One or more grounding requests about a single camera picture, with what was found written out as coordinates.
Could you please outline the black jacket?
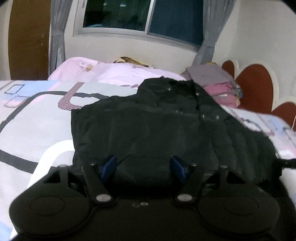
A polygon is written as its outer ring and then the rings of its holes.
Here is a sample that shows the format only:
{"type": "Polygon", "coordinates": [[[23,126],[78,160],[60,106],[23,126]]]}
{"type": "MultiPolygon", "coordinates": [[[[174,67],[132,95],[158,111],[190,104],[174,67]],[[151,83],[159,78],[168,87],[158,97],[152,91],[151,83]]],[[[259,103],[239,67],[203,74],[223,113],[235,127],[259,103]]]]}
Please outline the black jacket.
{"type": "Polygon", "coordinates": [[[193,81],[145,80],[135,95],[112,96],[71,113],[73,167],[114,155],[137,182],[164,181],[171,157],[206,171],[225,165],[259,183],[278,179],[272,141],[227,113],[193,81]]]}

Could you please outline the pink folded clothes stack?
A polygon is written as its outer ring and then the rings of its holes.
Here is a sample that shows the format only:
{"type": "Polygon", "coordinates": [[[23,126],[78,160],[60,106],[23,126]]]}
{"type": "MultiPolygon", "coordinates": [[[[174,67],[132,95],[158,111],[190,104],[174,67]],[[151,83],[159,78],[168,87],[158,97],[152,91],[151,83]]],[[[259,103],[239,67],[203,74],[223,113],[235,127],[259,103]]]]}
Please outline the pink folded clothes stack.
{"type": "Polygon", "coordinates": [[[240,100],[237,100],[235,84],[233,82],[204,85],[203,89],[220,105],[231,108],[240,106],[240,100]]]}

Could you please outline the colourful folded cloth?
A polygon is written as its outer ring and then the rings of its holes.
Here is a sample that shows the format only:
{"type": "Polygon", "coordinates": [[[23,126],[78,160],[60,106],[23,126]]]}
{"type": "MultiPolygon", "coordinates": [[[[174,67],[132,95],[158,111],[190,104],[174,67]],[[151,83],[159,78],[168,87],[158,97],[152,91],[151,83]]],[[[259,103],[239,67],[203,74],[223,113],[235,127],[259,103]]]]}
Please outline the colourful folded cloth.
{"type": "Polygon", "coordinates": [[[241,86],[235,81],[235,90],[236,90],[236,97],[237,100],[240,100],[243,97],[243,92],[241,86]]]}

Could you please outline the red white scalloped headboard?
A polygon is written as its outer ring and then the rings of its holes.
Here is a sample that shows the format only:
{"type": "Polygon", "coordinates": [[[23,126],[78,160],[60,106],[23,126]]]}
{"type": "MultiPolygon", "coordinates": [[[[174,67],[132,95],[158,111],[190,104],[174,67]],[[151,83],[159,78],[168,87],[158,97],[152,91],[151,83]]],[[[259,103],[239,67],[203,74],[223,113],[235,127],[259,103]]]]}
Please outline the red white scalloped headboard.
{"type": "Polygon", "coordinates": [[[234,60],[225,61],[222,69],[236,80],[242,90],[240,109],[278,116],[295,131],[295,97],[279,98],[278,82],[271,70],[253,63],[239,72],[234,60]]]}

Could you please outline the patterned grey bed sheet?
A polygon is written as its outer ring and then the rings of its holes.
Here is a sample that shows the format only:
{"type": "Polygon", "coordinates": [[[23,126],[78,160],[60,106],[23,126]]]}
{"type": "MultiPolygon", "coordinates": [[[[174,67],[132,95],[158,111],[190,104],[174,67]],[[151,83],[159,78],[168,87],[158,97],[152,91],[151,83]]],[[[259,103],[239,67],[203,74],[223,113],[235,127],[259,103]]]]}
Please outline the patterned grey bed sheet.
{"type": "Polygon", "coordinates": [[[51,167],[72,164],[71,110],[136,92],[98,82],[1,82],[1,240],[16,235],[11,202],[51,167]]]}

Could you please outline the grey folded cloth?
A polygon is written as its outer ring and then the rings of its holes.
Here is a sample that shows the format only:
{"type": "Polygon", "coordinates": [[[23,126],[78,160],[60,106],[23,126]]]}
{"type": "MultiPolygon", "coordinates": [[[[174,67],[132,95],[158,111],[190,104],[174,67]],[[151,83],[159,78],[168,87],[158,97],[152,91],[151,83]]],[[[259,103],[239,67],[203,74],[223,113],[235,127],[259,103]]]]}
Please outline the grey folded cloth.
{"type": "Polygon", "coordinates": [[[234,84],[233,77],[217,64],[204,64],[190,66],[181,74],[186,80],[193,80],[200,86],[222,84],[230,82],[234,84]]]}

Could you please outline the pink blanket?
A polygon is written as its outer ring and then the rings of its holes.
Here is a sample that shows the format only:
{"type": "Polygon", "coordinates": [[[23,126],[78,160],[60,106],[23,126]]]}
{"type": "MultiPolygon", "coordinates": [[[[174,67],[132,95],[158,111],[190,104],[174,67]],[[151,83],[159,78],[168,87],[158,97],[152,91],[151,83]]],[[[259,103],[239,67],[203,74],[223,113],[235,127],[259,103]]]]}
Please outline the pink blanket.
{"type": "Polygon", "coordinates": [[[179,74],[128,62],[104,63],[84,57],[73,57],[63,62],[49,77],[49,81],[98,82],[137,88],[149,78],[185,80],[179,74]]]}

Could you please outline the yellow patterned pillow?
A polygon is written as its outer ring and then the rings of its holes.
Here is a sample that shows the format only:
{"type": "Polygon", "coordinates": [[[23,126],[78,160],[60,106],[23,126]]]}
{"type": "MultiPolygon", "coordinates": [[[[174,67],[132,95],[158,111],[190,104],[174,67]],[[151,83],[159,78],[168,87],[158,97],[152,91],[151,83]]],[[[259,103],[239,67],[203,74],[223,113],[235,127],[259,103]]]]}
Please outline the yellow patterned pillow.
{"type": "Polygon", "coordinates": [[[136,61],[130,57],[127,56],[122,56],[120,58],[118,58],[117,60],[115,60],[113,63],[130,63],[133,65],[137,65],[137,66],[143,66],[143,67],[152,67],[152,65],[147,65],[145,63],[141,63],[139,61],[136,61]]]}

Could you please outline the aluminium sliding window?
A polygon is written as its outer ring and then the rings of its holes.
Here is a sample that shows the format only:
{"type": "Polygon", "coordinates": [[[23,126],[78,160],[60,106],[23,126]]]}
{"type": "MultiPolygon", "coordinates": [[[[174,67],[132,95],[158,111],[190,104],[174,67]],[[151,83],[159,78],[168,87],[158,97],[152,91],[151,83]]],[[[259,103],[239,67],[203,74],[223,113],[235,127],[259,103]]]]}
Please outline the aluminium sliding window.
{"type": "Polygon", "coordinates": [[[203,1],[79,1],[74,35],[114,35],[196,49],[203,42],[203,1]]]}

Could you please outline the grey curtain right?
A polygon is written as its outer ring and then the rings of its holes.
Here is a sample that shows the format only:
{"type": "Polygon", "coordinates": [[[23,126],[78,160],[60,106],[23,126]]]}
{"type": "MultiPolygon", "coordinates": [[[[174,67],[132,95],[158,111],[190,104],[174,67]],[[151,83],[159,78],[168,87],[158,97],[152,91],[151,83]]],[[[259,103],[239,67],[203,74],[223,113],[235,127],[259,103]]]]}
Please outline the grey curtain right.
{"type": "Polygon", "coordinates": [[[197,51],[193,66],[206,64],[213,59],[215,45],[231,15],[236,1],[203,1],[203,42],[197,51]]]}

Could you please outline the grey curtain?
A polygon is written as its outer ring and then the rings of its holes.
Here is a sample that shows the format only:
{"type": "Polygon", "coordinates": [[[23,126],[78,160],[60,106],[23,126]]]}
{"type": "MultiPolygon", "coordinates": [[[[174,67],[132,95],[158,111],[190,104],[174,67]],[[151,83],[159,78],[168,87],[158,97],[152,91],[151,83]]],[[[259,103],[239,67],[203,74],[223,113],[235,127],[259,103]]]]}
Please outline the grey curtain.
{"type": "Polygon", "coordinates": [[[213,59],[215,45],[231,15],[236,1],[203,1],[203,42],[197,51],[193,66],[206,64],[213,59]]]}
{"type": "Polygon", "coordinates": [[[72,2],[69,0],[51,1],[49,74],[52,74],[65,61],[64,33],[72,2]]]}

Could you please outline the brown wooden door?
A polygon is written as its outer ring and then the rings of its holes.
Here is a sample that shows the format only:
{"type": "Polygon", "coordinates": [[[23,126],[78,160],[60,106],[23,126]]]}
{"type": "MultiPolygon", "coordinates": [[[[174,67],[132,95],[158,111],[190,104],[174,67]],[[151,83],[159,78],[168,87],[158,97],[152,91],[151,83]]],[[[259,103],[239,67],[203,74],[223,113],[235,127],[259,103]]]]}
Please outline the brown wooden door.
{"type": "Polygon", "coordinates": [[[49,67],[48,0],[13,1],[8,34],[12,80],[46,80],[49,67]]]}

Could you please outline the grey curtain left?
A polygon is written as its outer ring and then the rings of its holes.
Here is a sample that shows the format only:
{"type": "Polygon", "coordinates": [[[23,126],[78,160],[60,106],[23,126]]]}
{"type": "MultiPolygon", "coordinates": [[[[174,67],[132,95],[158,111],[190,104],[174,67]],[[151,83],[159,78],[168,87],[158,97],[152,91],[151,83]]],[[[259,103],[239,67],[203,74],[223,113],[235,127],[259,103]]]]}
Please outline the grey curtain left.
{"type": "Polygon", "coordinates": [[[65,61],[64,33],[72,2],[69,0],[51,1],[49,74],[52,74],[65,61]]]}

